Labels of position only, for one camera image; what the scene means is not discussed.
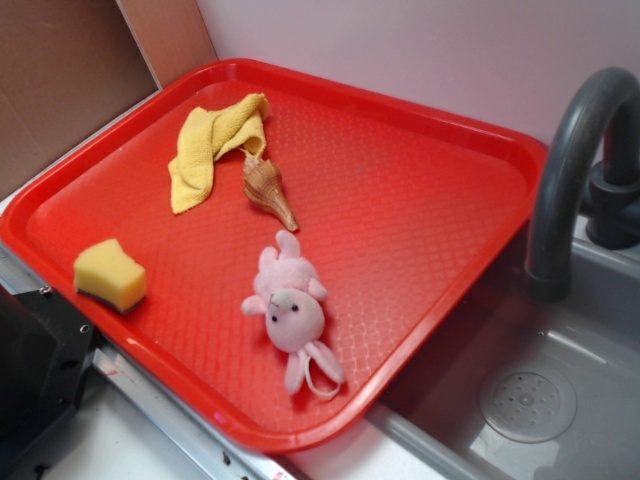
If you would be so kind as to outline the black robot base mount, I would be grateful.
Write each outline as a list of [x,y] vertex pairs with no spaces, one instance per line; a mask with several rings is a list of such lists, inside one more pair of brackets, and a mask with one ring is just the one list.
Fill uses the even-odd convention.
[[1,466],[79,410],[96,331],[63,296],[1,290]]

